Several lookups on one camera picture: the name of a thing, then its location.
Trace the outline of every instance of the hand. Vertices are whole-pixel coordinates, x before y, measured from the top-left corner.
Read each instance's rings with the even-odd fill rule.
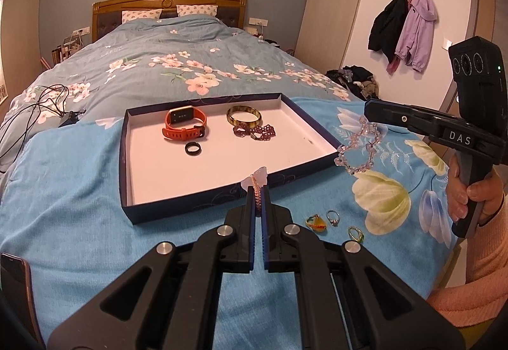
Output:
[[[450,160],[450,169],[448,169],[448,185],[446,186],[446,199],[448,200],[448,214],[457,222],[459,218],[465,218],[467,215],[467,202],[485,201],[482,214],[478,223],[482,224],[488,221],[494,214],[503,200],[503,182],[497,172],[493,169],[492,176],[482,181],[466,187],[459,179],[459,162],[456,155]]]

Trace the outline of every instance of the phone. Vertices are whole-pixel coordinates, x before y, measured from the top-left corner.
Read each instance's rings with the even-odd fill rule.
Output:
[[[35,314],[29,264],[20,257],[0,254],[0,283],[11,310],[27,332],[45,348]]]

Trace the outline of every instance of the pink sweater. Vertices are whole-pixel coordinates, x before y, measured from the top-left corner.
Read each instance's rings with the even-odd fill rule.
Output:
[[[456,327],[495,318],[508,298],[507,205],[467,240],[466,284],[438,289],[428,298]]]

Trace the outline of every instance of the bed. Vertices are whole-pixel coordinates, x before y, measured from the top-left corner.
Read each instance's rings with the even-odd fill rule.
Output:
[[[177,4],[215,4],[217,16],[174,17]],[[202,96],[283,92],[347,143],[360,128],[364,102],[275,47],[244,32],[246,0],[110,0],[93,6],[93,44],[41,74],[13,99],[0,144],[0,250],[31,266],[35,306],[44,339],[52,330],[160,241],[194,241],[223,222],[242,200],[133,226],[120,207],[118,153],[125,110]],[[122,10],[163,9],[160,19],[121,24]],[[29,111],[44,87],[53,109],[84,111],[57,128],[59,116]],[[426,297],[456,241],[446,214],[446,166],[416,135],[378,125],[383,136],[374,168],[350,176],[332,167],[281,187],[272,201],[295,222],[339,211],[337,231],[365,232],[365,246]],[[349,154],[364,162],[365,150]],[[224,276],[214,348],[301,348],[295,284],[290,274],[263,270],[260,223],[255,269]]]

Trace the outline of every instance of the silver ring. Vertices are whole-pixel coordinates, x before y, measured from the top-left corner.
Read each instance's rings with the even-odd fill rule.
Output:
[[[331,215],[336,215],[337,218],[331,218],[329,216],[329,214],[331,213]],[[326,213],[326,217],[328,218],[328,221],[330,222],[331,225],[333,225],[334,227],[337,227],[337,225],[339,225],[339,221],[340,221],[340,215],[337,211],[335,210],[328,210],[328,212]]]
[[[357,233],[357,237],[355,237],[352,232],[355,231]],[[350,238],[353,240],[353,241],[356,241],[357,243],[363,243],[363,240],[365,238],[365,236],[363,235],[363,232],[362,230],[360,230],[358,227],[355,227],[355,226],[350,226],[348,229],[347,229],[347,233],[349,234]]]

